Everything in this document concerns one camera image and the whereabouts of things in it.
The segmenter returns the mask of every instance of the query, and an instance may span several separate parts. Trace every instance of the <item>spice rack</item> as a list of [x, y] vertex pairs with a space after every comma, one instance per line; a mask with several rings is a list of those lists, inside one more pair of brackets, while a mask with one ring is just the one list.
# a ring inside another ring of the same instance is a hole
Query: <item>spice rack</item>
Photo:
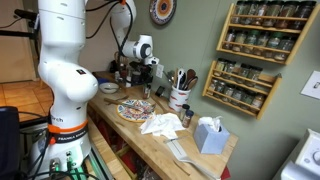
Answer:
[[[254, 81], [254, 80], [251, 80], [251, 79], [248, 79], [248, 78], [244, 78], [244, 77], [238, 76], [237, 75], [237, 73], [239, 71], [238, 67], [235, 67], [232, 73], [226, 73], [224, 71], [219, 71], [219, 70], [215, 69], [216, 63], [217, 63], [217, 61], [213, 61], [212, 64], [211, 64], [210, 71], [208, 73], [208, 77], [207, 77], [207, 80], [206, 80], [206, 84], [205, 84], [205, 87], [204, 87], [203, 92], [202, 92], [202, 96], [209, 97], [209, 98], [214, 99], [214, 100], [216, 100], [216, 101], [218, 101], [220, 103], [223, 103], [225, 105], [231, 106], [231, 107], [233, 107], [233, 108], [235, 108], [237, 110], [240, 110], [240, 111], [242, 111], [242, 112], [244, 112], [246, 114], [254, 116], [256, 119], [260, 120], [262, 115], [263, 115], [263, 113], [264, 113], [264, 111], [266, 110], [270, 100], [272, 99], [272, 96], [274, 95], [276, 89], [278, 88], [278, 86], [279, 86], [279, 84], [280, 84], [280, 82], [282, 80], [281, 75], [279, 74], [276, 77], [273, 77], [273, 76], [269, 76], [269, 75], [266, 75], [266, 74], [260, 74], [258, 81]], [[222, 78], [220, 76], [215, 76], [214, 72], [221, 72], [223, 74], [230, 75], [232, 78], [241, 78], [241, 79], [246, 80], [246, 81], [254, 82], [254, 83], [256, 83], [256, 86], [249, 87], [249, 86], [246, 86], [244, 84], [238, 84], [233, 80], [224, 79], [224, 78]], [[247, 89], [247, 90], [251, 90], [251, 91], [254, 91], [254, 92], [257, 92], [257, 93], [261, 93], [261, 94], [266, 96], [265, 101], [262, 104], [260, 109], [254, 107], [254, 106], [251, 106], [249, 104], [245, 104], [242, 101], [234, 99], [234, 98], [232, 98], [230, 96], [226, 96], [224, 94], [221, 94], [221, 93], [211, 89], [210, 88], [210, 84], [211, 84], [211, 80], [212, 79], [216, 79], [216, 80], [219, 80], [219, 81], [224, 81], [224, 82], [226, 82], [228, 84], [233, 84], [233, 85], [242, 87], [242, 88]], [[231, 99], [232, 101], [236, 101], [239, 104], [246, 105], [249, 108], [254, 109], [256, 111], [256, 113], [251, 112], [249, 110], [242, 109], [239, 106], [235, 106], [235, 105], [231, 104], [230, 102], [222, 101], [220, 98], [217, 98], [217, 97], [215, 97], [215, 96], [213, 96], [211, 94], [218, 94], [221, 97], [227, 97], [227, 98]]]
[[[258, 60], [263, 60], [263, 61], [269, 61], [272, 63], [278, 63], [278, 64], [284, 64], [284, 65], [288, 65], [291, 63], [293, 57], [295, 56], [296, 52], [298, 51], [303, 39], [305, 38], [307, 32], [309, 31], [313, 21], [315, 20], [319, 10], [320, 10], [320, 5], [316, 5], [310, 15], [309, 18], [293, 18], [293, 17], [272, 17], [272, 16], [252, 16], [252, 15], [233, 15], [235, 9], [235, 4], [231, 4], [226, 21], [224, 23], [223, 29], [222, 29], [222, 33], [218, 42], [218, 46], [216, 48], [217, 51], [222, 51], [222, 52], [227, 52], [227, 53], [232, 53], [232, 54], [237, 54], [240, 56], [246, 56], [246, 57], [251, 57], [251, 58], [255, 58]], [[263, 26], [254, 26], [254, 25], [242, 25], [242, 24], [232, 24], [231, 23], [231, 18], [232, 17], [250, 17], [250, 18], [261, 18], [261, 19], [281, 19], [281, 20], [287, 20], [287, 21], [306, 21], [306, 24], [304, 26], [304, 28], [302, 30], [293, 30], [293, 29], [277, 29], [274, 27], [263, 27]], [[291, 51], [283, 51], [283, 50], [278, 50], [278, 49], [271, 49], [271, 48], [266, 48], [266, 47], [261, 47], [261, 46], [254, 46], [254, 45], [246, 45], [246, 44], [240, 44], [240, 43], [235, 43], [235, 42], [227, 42], [225, 41], [225, 37], [227, 35], [227, 32], [230, 28], [234, 28], [234, 29], [255, 29], [255, 30], [260, 30], [260, 31], [277, 31], [277, 32], [282, 32], [282, 33], [286, 33], [286, 34], [293, 34], [296, 35], [297, 41], [295, 42], [295, 45], [293, 46]], [[273, 58], [265, 58], [263, 56], [258, 56], [258, 55], [254, 55], [254, 54], [247, 54], [247, 53], [243, 53], [243, 52], [234, 52], [232, 50], [228, 50], [228, 49], [223, 49], [222, 46], [223, 44], [228, 43], [228, 44], [232, 44], [232, 45], [241, 45], [241, 46], [246, 46], [246, 47], [257, 47], [259, 49], [262, 50], [271, 50], [273, 52], [281, 52], [281, 53], [285, 53], [288, 54], [288, 57], [285, 61], [276, 61]]]

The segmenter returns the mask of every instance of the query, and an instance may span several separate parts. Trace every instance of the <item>decorative wall plate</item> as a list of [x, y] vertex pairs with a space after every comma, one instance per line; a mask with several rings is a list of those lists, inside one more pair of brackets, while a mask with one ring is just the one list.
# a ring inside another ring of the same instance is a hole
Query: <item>decorative wall plate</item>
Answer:
[[143, 109], [146, 108], [146, 106], [150, 106], [151, 104], [147, 101], [143, 100], [136, 100], [136, 99], [131, 99], [131, 100], [126, 100], [123, 103], [125, 104], [130, 104], [134, 105], [136, 107], [141, 107], [140, 110], [128, 108], [122, 105], [117, 106], [117, 113], [119, 116], [127, 121], [132, 121], [132, 122], [144, 122], [146, 120], [151, 120], [155, 117], [155, 112], [152, 113], [144, 113]]
[[151, 0], [150, 16], [158, 25], [168, 23], [176, 11], [177, 0]]

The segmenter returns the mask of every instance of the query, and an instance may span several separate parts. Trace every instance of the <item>blue tissue box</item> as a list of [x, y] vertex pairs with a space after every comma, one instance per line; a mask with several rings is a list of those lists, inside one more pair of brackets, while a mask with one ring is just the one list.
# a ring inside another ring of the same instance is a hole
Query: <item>blue tissue box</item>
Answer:
[[194, 140], [202, 154], [221, 154], [230, 133], [221, 125], [221, 131], [215, 132], [207, 124], [198, 125], [194, 132]]

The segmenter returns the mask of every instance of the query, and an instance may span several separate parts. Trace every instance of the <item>green wall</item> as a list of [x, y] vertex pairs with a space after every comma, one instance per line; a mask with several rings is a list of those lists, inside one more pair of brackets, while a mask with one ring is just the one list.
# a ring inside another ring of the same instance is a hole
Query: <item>green wall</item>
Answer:
[[[307, 128], [320, 132], [319, 100], [300, 95], [314, 70], [320, 71], [320, 15], [317, 16], [293, 62], [283, 66], [244, 58], [215, 50], [231, 0], [178, 1], [169, 24], [155, 25], [149, 16], [149, 1], [136, 0], [137, 19], [132, 37], [150, 34], [154, 56], [165, 71], [193, 68], [199, 82], [192, 90], [189, 104], [202, 116], [223, 116], [222, 123], [239, 137], [228, 167], [231, 179], [271, 179]], [[263, 73], [281, 73], [283, 80], [260, 121], [212, 99], [202, 90], [212, 60], [229, 58], [263, 67]], [[170, 85], [165, 76], [155, 77], [152, 88]]]

